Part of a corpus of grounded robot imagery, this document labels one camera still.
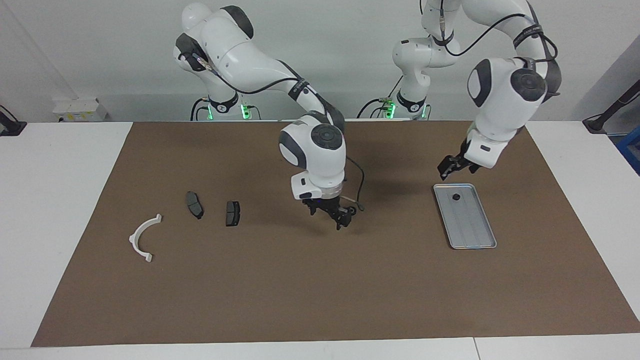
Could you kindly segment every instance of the black stand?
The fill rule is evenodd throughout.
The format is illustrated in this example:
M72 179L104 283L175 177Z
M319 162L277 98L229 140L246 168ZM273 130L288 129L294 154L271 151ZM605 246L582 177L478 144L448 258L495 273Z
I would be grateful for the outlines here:
M627 105L631 100L634 99L634 96L640 92L640 80L636 81L633 86L627 90L616 102L611 105L607 111L603 112L600 117L595 120L583 120L582 123L587 127L592 134L606 134L602 128L604 127L604 123L609 120L613 114L615 114L618 110L620 110L624 105Z
M27 123L24 121L12 121L1 111L0 124L2 124L6 128L0 133L0 136L18 136L27 126Z

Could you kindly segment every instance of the white plastic bracket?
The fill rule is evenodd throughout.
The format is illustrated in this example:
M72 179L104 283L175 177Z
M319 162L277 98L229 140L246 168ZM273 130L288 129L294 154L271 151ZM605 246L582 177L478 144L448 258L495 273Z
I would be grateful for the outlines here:
M133 245L133 249L140 255L145 257L145 260L147 260L147 263L151 262L151 259L153 257L152 254L149 254L148 252L143 252L142 250L140 250L140 248L138 247L138 240L140 239L140 235L142 235L142 232L144 230L147 230L148 227L150 227L151 225L155 225L155 224L159 224L162 221L162 215L158 214L156 215L155 218L153 219L149 219L147 221L145 221L144 223L142 223L142 225L140 225L136 232L133 233L133 235L131 235L129 237L129 242L131 243L131 245Z

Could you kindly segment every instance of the brown mat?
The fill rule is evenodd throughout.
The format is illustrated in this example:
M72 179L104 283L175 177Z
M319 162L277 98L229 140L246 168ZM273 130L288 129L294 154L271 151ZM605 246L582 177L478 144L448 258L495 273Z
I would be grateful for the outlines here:
M292 199L283 126L133 125L32 345L640 332L527 131L495 169L449 180L475 184L498 240L452 250L432 186L467 122L348 124L367 210L339 232ZM355 196L352 165L348 178ZM128 237L156 213L147 263Z

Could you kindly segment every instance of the white table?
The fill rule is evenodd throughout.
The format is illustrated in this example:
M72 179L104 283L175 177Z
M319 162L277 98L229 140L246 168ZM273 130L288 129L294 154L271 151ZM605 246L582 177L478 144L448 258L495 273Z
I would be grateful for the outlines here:
M30 124L0 138L0 359L640 359L640 334L29 348L130 128ZM640 177L579 122L527 128L639 316Z

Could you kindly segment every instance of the white wall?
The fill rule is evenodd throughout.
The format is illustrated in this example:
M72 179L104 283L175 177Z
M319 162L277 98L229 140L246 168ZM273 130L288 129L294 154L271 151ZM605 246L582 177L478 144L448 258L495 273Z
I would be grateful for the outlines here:
M582 120L603 113L640 79L640 36L611 65L591 90L573 109L568 120ZM616 112L604 129L609 134L629 133L640 126L640 101L634 101Z
M638 36L637 0L531 0L545 33L560 48L562 96L536 120L561 120ZM47 61L72 91L96 96L114 120L186 119L204 86L172 60L180 13L190 0L0 0L15 14ZM400 75L391 60L398 40L424 36L418 1L325 0L234 3L251 18L255 43L305 76L345 116L386 95ZM0 102L27 121L50 120L59 81L31 59L0 13ZM456 24L463 46L484 28L464 16ZM435 119L472 119L466 93L470 70L487 56L514 55L510 39L496 31L458 64L431 71L429 102ZM301 110L284 94L260 94L251 102L267 118L295 118Z

